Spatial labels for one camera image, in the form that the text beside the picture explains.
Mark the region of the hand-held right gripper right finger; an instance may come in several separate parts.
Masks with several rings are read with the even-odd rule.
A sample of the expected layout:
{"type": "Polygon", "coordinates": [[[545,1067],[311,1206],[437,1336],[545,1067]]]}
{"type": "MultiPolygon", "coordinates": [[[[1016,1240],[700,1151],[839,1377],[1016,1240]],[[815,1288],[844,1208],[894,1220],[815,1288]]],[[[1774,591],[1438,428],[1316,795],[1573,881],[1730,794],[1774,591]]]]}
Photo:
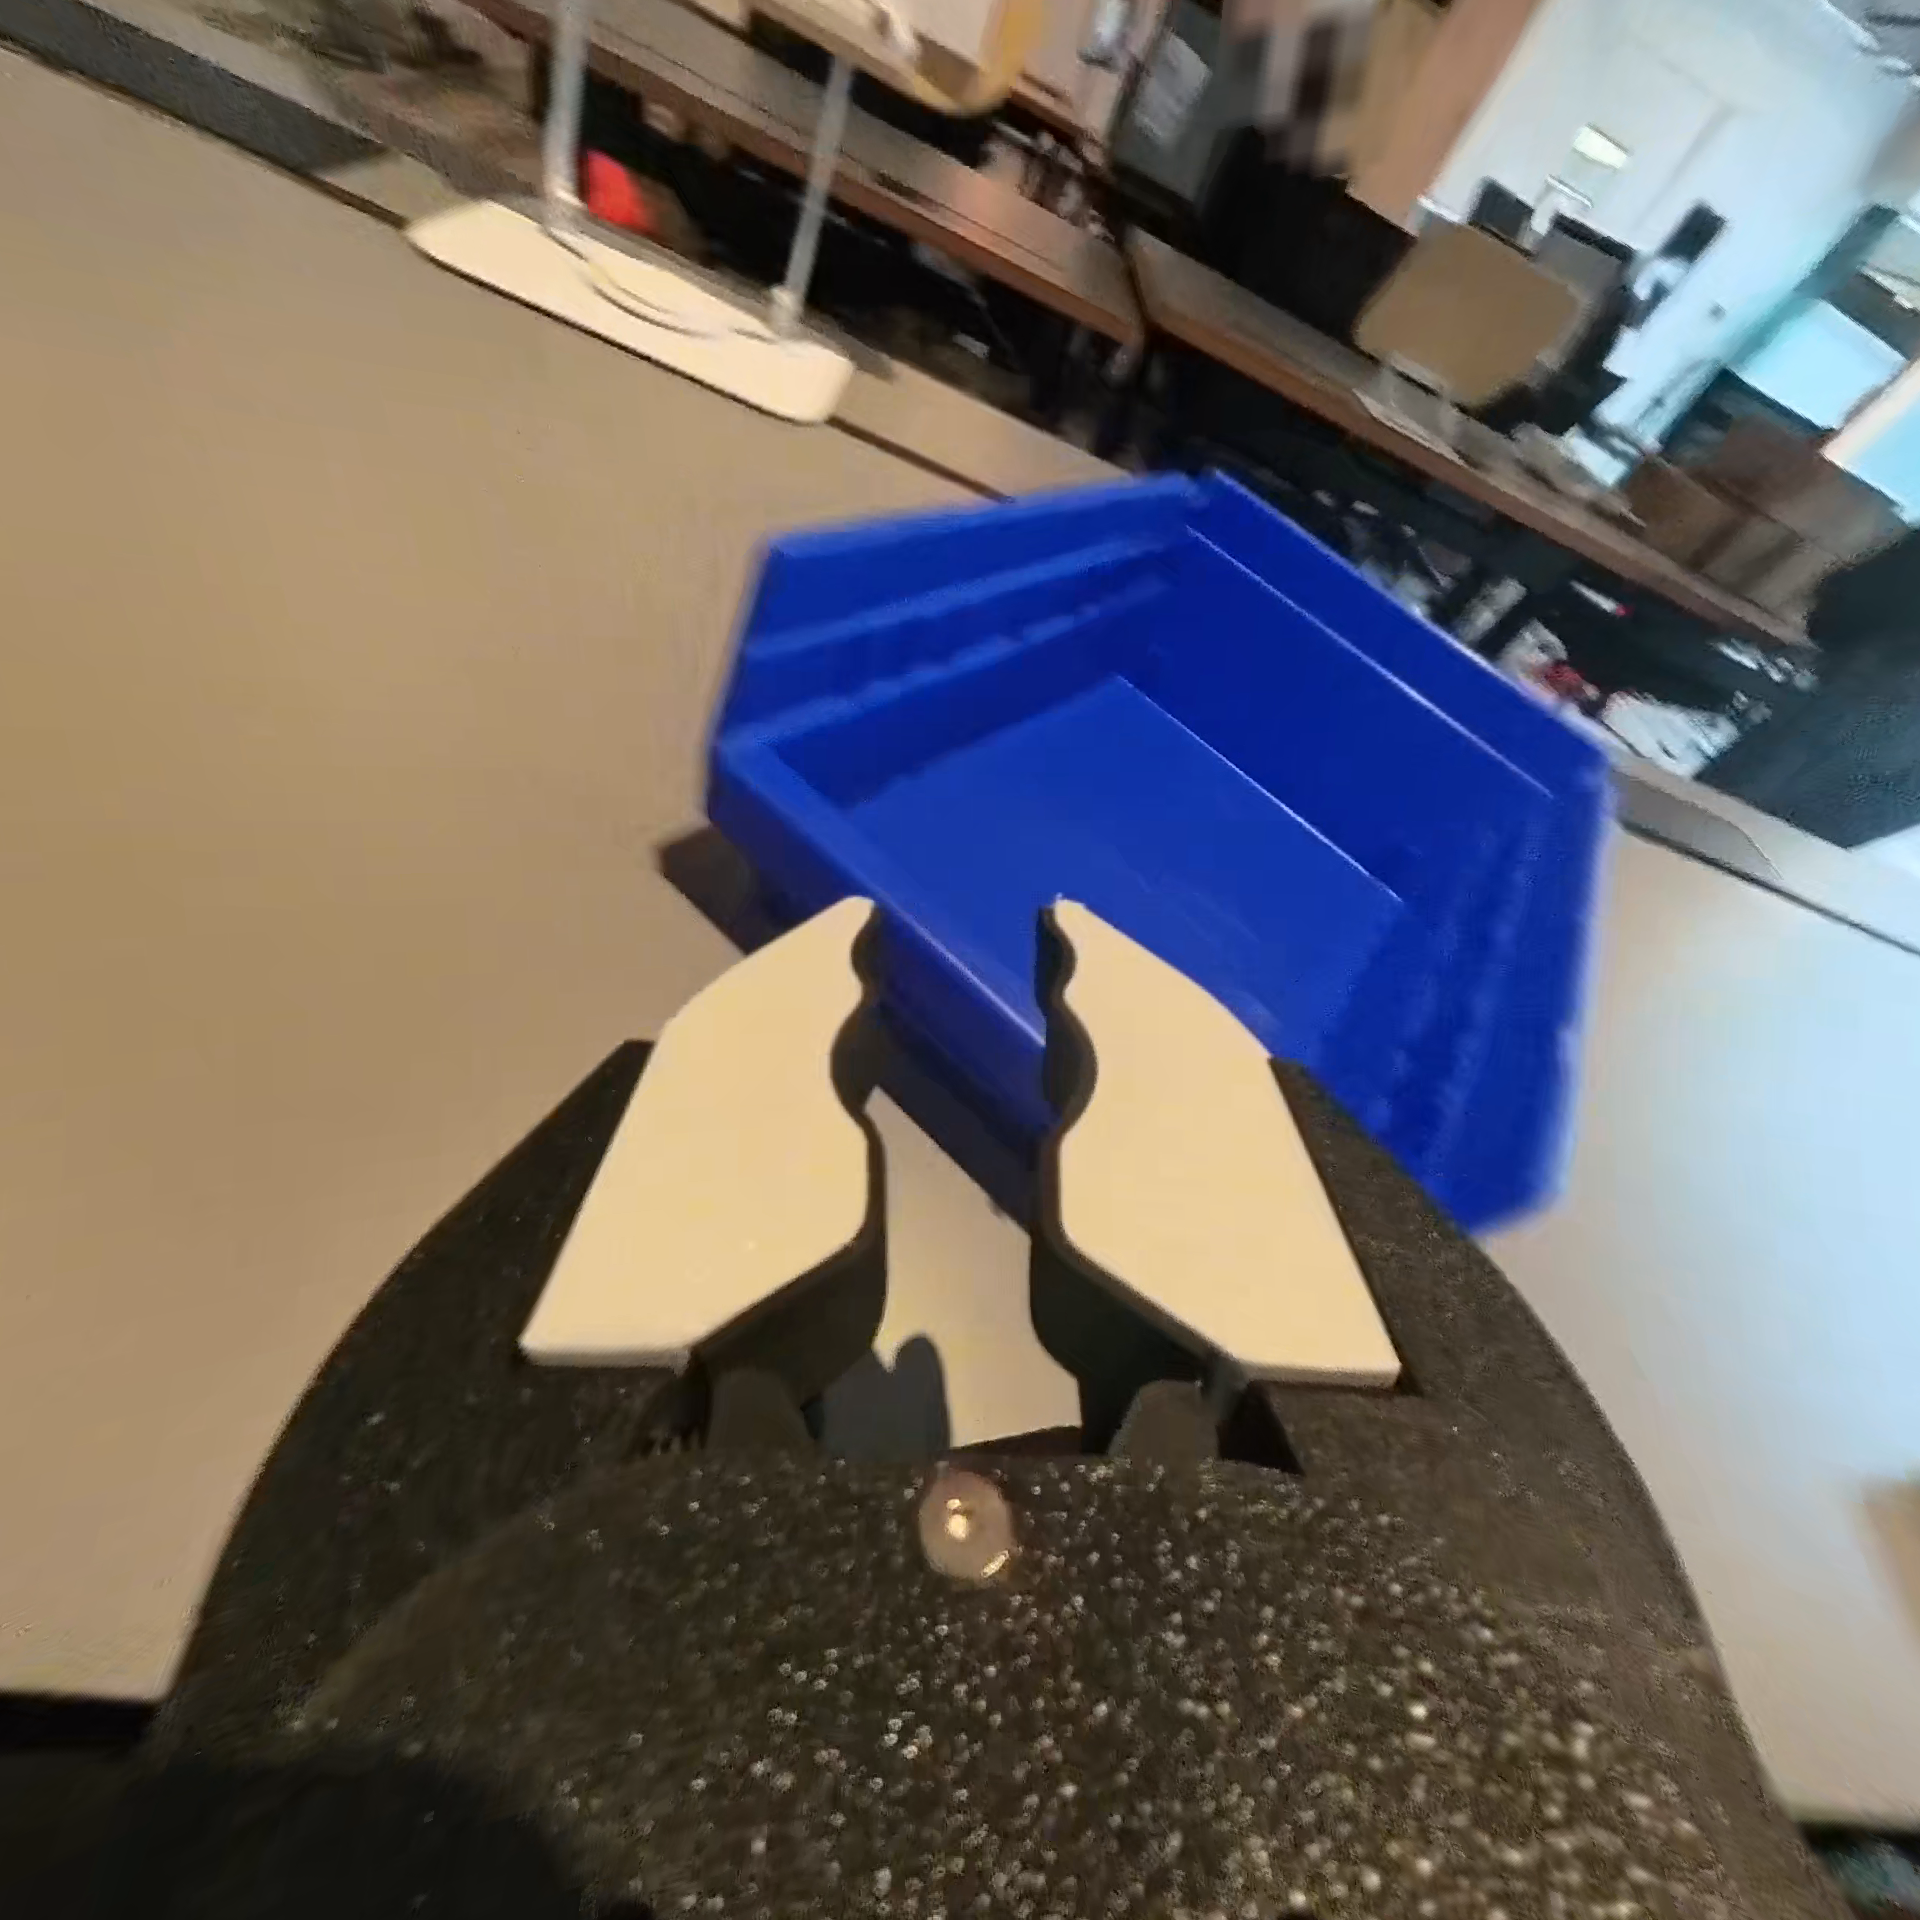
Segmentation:
{"type": "Polygon", "coordinates": [[[1082,1385],[1393,1388],[1400,1355],[1260,1038],[1092,907],[1039,914],[1030,1308],[1082,1385]]]}

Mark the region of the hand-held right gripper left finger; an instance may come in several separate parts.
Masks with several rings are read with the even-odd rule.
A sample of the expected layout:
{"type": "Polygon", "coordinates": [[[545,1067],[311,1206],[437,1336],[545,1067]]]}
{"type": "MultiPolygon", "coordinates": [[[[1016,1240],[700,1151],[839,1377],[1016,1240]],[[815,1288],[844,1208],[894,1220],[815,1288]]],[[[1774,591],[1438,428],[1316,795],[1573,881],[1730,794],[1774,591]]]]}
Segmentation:
{"type": "Polygon", "coordinates": [[[647,1052],[518,1332],[543,1367],[718,1366],[805,1290],[849,1282],[860,1355],[885,1300],[873,1102],[874,902],[736,960],[647,1052]]]}

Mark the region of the blue plastic bin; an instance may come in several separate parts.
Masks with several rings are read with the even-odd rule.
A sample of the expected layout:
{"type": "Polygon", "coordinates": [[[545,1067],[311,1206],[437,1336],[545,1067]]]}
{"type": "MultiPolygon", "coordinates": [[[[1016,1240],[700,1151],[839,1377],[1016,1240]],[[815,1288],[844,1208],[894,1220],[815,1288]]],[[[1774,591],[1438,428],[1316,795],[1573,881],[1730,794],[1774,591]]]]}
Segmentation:
{"type": "Polygon", "coordinates": [[[1047,1128],[1070,898],[1468,1233],[1564,1186],[1614,816],[1596,743],[1223,474],[775,537],[706,750],[767,921],[874,902],[900,1044],[986,1139],[1047,1128]]]}

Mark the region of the long brown workbench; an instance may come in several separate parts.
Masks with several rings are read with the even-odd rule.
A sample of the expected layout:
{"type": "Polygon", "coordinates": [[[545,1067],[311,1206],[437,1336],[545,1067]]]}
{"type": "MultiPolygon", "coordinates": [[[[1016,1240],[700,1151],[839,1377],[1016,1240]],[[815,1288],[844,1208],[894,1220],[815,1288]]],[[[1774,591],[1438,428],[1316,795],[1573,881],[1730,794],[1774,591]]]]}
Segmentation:
{"type": "MultiPolygon", "coordinates": [[[[599,73],[784,176],[807,176],[823,87],[697,9],[636,2],[591,12],[599,73]]],[[[1127,351],[1143,344],[1134,284],[1110,240],[856,108],[844,123],[830,199],[1070,326],[1127,351]]]]}
{"type": "Polygon", "coordinates": [[[1500,559],[1495,572],[1502,576],[1526,586],[1557,586],[1580,569],[1592,569],[1621,586],[1645,591],[1717,633],[1807,648],[1793,617],[1768,614],[1740,592],[1679,567],[1631,537],[1616,520],[1553,494],[1524,472],[1474,470],[1449,448],[1422,441],[1396,417],[1375,414],[1367,403],[1375,388],[1375,367],[1357,351],[1295,322],[1148,231],[1129,231],[1121,251],[1154,345],[1177,345],[1229,368],[1295,411],[1329,425],[1346,443],[1369,448],[1479,503],[1502,526],[1522,532],[1524,544],[1548,546],[1558,559],[1540,564],[1526,553],[1500,559]]]}

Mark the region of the white desk mat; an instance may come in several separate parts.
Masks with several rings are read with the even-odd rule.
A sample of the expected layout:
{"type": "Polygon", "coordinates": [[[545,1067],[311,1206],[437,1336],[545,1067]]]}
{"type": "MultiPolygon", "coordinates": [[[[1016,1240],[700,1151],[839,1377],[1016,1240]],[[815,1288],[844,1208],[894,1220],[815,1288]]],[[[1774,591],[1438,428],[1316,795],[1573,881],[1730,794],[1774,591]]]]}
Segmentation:
{"type": "Polygon", "coordinates": [[[852,356],[767,295],[572,214],[469,199],[408,225],[406,240],[469,284],[775,422],[824,425],[847,396],[852,356]]]}

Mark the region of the white clipboard stand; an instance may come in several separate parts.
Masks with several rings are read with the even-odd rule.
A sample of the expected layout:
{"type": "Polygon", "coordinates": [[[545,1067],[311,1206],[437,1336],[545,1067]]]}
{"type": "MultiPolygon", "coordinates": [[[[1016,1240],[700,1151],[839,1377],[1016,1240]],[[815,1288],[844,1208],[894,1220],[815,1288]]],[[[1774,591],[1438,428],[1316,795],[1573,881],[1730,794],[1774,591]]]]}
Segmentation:
{"type": "Polygon", "coordinates": [[[591,251],[581,233],[581,161],[585,118],[585,67],[589,9],[577,2],[561,2],[553,15],[553,32],[545,44],[545,92],[541,122],[541,230],[550,243],[572,255],[581,266],[591,292],[608,303],[614,314],[648,327],[665,329],[697,345],[748,342],[752,345],[796,345],[817,246],[824,227],[832,171],[841,153],[852,63],[832,56],[823,105],[814,122],[814,138],[807,158],[799,218],[784,263],[784,276],[773,291],[770,321],[766,326],[710,327],[687,321],[678,308],[661,307],[637,295],[591,251]]]}

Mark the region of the black desk mat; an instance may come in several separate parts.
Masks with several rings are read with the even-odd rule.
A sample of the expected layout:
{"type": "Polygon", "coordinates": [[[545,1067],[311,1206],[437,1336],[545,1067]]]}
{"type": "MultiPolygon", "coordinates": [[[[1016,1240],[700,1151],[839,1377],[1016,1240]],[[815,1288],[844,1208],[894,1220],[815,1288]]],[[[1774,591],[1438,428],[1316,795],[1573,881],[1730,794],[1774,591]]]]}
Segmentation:
{"type": "Polygon", "coordinates": [[[287,56],[208,26],[189,6],[5,2],[5,47],[295,176],[389,147],[287,56]]]}

